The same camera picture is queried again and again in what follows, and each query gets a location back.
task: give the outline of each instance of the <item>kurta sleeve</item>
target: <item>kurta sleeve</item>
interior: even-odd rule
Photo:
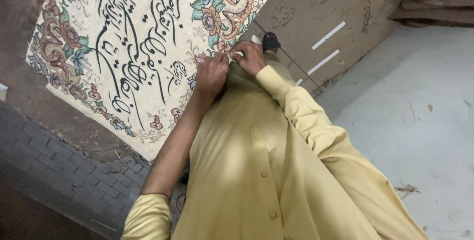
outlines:
[[[121,240],[170,239],[171,214],[165,195],[140,195],[128,213]]]
[[[428,239],[387,178],[352,146],[346,130],[331,124],[304,88],[285,82],[271,66],[256,79],[381,236]]]

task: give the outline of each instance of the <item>red wire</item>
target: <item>red wire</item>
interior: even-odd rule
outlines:
[[[177,198],[176,198],[176,209],[178,210],[178,212],[181,214],[181,210],[178,208],[178,201],[179,199],[184,196],[184,200],[183,200],[183,205],[186,203],[186,194],[181,192],[181,195],[179,195]]]

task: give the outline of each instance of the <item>hand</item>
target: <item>hand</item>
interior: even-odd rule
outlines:
[[[244,56],[236,54],[235,51],[242,51]],[[262,47],[251,41],[243,40],[237,43],[231,50],[231,56],[246,73],[253,77],[267,65]]]
[[[193,96],[210,106],[226,82],[228,69],[229,58],[220,52],[199,64]]]

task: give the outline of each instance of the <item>yellow kurta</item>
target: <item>yellow kurta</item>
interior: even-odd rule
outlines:
[[[206,113],[173,239],[428,239],[346,130],[265,56],[256,78],[233,64]],[[164,195],[141,195],[122,239],[168,239],[171,220]]]

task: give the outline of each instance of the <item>foot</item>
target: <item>foot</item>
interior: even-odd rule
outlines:
[[[276,53],[278,48],[281,48],[281,44],[278,42],[276,35],[272,32],[267,32],[262,40],[262,49],[264,52],[270,50]]]

